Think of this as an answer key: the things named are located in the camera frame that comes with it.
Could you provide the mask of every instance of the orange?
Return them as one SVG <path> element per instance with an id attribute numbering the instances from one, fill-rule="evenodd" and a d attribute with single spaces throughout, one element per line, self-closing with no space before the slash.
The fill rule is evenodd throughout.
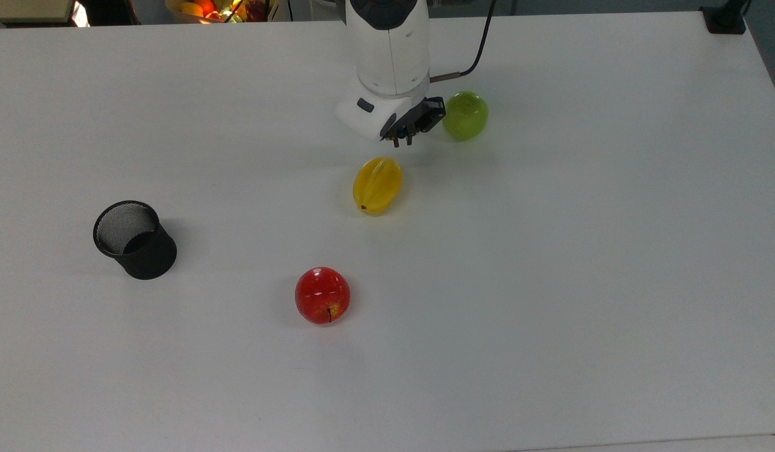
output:
<path id="1" fill-rule="evenodd" d="M 203 8 L 203 17 L 211 14 L 213 11 L 217 11 L 215 3 L 212 0 L 193 0 L 200 8 Z"/>
<path id="2" fill-rule="evenodd" d="M 181 6 L 179 6 L 178 9 L 184 14 L 192 14 L 197 17 L 203 17 L 203 8 L 200 8 L 200 6 L 192 2 L 181 3 Z"/>

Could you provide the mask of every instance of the green apple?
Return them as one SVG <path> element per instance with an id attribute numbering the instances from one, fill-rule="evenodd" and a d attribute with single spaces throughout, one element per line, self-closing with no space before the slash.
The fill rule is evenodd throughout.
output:
<path id="1" fill-rule="evenodd" d="M 488 123 L 488 104 L 475 92 L 462 91 L 446 103 L 442 126 L 458 140 L 470 140 Z"/>

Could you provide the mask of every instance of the black cable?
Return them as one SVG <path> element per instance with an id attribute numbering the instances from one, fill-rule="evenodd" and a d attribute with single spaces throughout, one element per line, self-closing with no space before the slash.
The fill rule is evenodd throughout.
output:
<path id="1" fill-rule="evenodd" d="M 490 9 L 488 9 L 488 18 L 485 19 L 485 29 L 482 31 L 482 42 L 479 43 L 479 51 L 476 52 L 476 59 L 474 60 L 474 63 L 471 64 L 470 68 L 465 69 L 465 71 L 460 72 L 460 77 L 465 77 L 465 75 L 470 74 L 474 71 L 476 68 L 476 64 L 479 63 L 479 58 L 482 57 L 482 49 L 485 47 L 485 40 L 488 39 L 488 28 L 490 28 L 490 19 L 493 18 L 493 9 L 496 8 L 496 0 L 491 0 L 490 2 Z"/>
<path id="2" fill-rule="evenodd" d="M 245 0 L 239 0 L 239 3 L 237 3 L 237 6 L 234 6 L 232 13 L 229 14 L 228 17 L 226 17 L 226 20 L 224 20 L 223 23 L 228 23 L 228 21 L 230 21 L 232 17 L 234 17 L 234 14 L 236 14 L 236 11 L 239 9 L 239 6 L 241 6 L 244 2 Z"/>
<path id="3" fill-rule="evenodd" d="M 479 64 L 479 58 L 482 57 L 482 50 L 485 48 L 485 41 L 488 39 L 488 29 L 490 29 L 490 19 L 493 18 L 493 10 L 495 8 L 496 8 L 496 0 L 491 0 L 490 9 L 488 9 L 488 17 L 485 18 L 485 28 L 484 30 L 482 30 L 482 41 L 479 43 L 479 51 L 476 52 L 476 59 L 474 60 L 474 63 L 471 64 L 470 68 L 465 69 L 462 72 L 451 72 L 450 74 L 435 75 L 435 77 L 429 78 L 429 83 L 435 83 L 438 81 L 465 77 L 465 75 L 468 75 L 474 71 L 474 69 L 476 68 L 476 65 Z"/>

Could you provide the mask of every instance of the fruit bowl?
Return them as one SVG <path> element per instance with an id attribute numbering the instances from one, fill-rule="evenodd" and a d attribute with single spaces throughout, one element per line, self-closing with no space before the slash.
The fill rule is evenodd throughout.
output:
<path id="1" fill-rule="evenodd" d="M 223 20 L 217 20 L 216 18 L 200 17 L 181 12 L 181 3 L 188 3 L 189 1 L 190 0 L 164 0 L 164 5 L 167 7 L 167 11 L 169 11 L 169 14 L 173 17 L 175 23 L 223 23 Z M 290 18 L 287 2 L 289 2 L 289 0 L 270 0 L 270 5 L 272 6 L 270 7 L 270 14 L 269 17 L 267 17 L 267 22 L 289 22 Z"/>

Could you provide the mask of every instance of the red apple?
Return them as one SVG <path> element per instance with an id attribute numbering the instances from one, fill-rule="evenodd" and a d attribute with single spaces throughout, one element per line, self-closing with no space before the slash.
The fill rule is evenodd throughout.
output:
<path id="1" fill-rule="evenodd" d="M 332 323 L 351 303 L 351 289 L 345 278 L 329 267 L 305 272 L 295 286 L 298 312 L 312 323 Z"/>

